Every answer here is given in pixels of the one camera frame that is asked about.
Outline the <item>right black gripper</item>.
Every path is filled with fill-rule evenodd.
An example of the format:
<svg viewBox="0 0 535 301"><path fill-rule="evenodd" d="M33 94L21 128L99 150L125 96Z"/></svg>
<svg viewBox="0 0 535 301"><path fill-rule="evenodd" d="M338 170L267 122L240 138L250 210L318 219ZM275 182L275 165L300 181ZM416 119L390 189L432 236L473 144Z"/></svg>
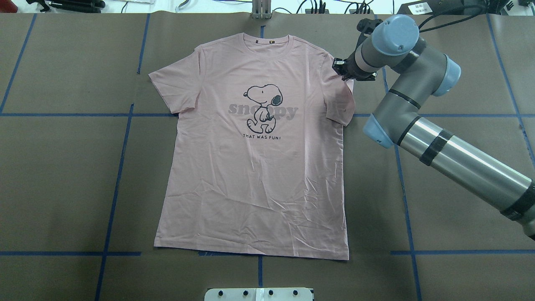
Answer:
<svg viewBox="0 0 535 301"><path fill-rule="evenodd" d="M335 71L340 71L342 80L355 80L355 81L374 81L376 80L376 72L363 71L358 67L354 60L349 59L333 59L332 68Z"/></svg>

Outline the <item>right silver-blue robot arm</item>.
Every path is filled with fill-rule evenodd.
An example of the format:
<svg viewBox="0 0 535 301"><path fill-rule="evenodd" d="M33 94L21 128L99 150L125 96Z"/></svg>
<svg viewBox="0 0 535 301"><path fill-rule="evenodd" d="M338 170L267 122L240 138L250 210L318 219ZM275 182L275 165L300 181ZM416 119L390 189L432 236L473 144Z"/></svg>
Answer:
<svg viewBox="0 0 535 301"><path fill-rule="evenodd" d="M419 113L429 97L441 97L457 84L460 66L421 38L420 27L407 15L365 18L356 28L360 36L355 50L346 59L336 58L333 70L343 80L372 81L383 67L399 75L364 133L384 148L399 145L519 223L533 239L534 180Z"/></svg>

